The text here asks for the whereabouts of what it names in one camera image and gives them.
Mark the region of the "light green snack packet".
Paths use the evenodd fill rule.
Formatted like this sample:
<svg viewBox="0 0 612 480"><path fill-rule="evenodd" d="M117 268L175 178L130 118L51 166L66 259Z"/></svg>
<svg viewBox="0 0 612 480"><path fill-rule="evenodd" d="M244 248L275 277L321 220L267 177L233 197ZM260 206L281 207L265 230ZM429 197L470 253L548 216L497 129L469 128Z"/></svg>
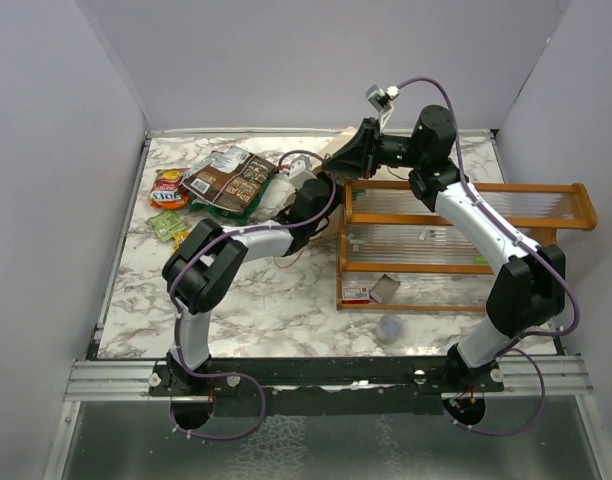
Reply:
<svg viewBox="0 0 612 480"><path fill-rule="evenodd" d="M174 238L175 234L188 229L188 223L185 219L173 210L161 211L159 214L148 218L147 224L162 242L168 242Z"/></svg>

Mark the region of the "dark brown snack bag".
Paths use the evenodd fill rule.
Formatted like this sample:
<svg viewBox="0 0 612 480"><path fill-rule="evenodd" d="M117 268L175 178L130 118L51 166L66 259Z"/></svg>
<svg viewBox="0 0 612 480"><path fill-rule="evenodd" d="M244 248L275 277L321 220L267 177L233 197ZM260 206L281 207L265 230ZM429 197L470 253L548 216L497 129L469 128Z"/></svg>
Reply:
<svg viewBox="0 0 612 480"><path fill-rule="evenodd" d="M211 167L193 172L190 167L183 185L205 204L241 215L278 171L275 164L249 153L249 157L230 174Z"/></svg>

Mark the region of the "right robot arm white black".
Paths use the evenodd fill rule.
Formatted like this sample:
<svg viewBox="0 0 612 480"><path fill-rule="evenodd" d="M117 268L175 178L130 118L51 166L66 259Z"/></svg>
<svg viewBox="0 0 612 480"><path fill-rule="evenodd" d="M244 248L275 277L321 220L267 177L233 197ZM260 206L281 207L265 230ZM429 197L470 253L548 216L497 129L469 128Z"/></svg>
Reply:
<svg viewBox="0 0 612 480"><path fill-rule="evenodd" d="M380 166L409 168L413 195L486 258L495 275L486 316L446 359L447 383L467 391L480 381L481 370L563 311L566 259L559 247L523 235L484 200L450 157L456 140L453 115L439 105L422 109L408 138L385 135L377 120L366 118L323 169L368 179Z"/></svg>

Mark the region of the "yellow orange snack packet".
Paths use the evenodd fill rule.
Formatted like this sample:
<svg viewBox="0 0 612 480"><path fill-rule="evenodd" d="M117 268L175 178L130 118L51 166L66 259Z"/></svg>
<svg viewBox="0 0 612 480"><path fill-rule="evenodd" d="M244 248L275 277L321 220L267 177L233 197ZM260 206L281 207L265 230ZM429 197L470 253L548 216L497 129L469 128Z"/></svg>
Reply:
<svg viewBox="0 0 612 480"><path fill-rule="evenodd" d="M181 244L187 239L188 235L189 235L189 232L186 230L175 232L173 234L173 240L174 240L173 250L174 251L176 251L181 246Z"/></svg>

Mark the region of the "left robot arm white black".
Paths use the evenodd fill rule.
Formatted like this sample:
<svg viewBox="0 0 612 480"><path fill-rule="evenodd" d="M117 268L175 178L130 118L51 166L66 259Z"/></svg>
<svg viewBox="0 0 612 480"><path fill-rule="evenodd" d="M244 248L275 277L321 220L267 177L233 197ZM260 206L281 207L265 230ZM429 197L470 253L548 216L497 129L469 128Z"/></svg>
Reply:
<svg viewBox="0 0 612 480"><path fill-rule="evenodd" d="M210 360L210 320L241 266L304 249L321 233L321 224L340 205L343 192L334 178L319 174L305 181L293 202L269 221L245 227L200 221L167 260L162 277L175 309L167 366L181 392L196 394L206 382L221 376L205 368Z"/></svg>

